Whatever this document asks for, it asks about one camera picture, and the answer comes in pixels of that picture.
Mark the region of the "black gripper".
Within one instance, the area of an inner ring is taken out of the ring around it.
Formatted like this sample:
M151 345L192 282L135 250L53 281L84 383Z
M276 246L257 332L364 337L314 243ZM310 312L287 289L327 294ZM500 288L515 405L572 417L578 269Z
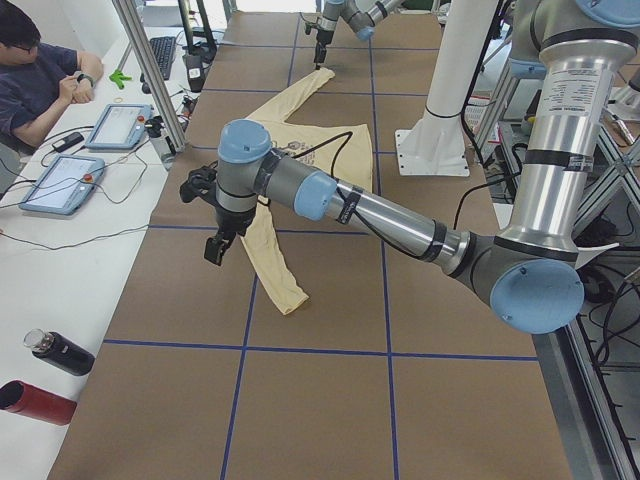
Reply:
M235 212L216 207L216 222L221 238L209 237L205 242L203 257L214 265L221 265L223 256L231 248L237 235L245 236L251 226L256 208L247 211Z
M318 29L316 34L316 47L314 53L315 69L320 69L321 64L326 60L326 47L332 43L334 36L333 30Z

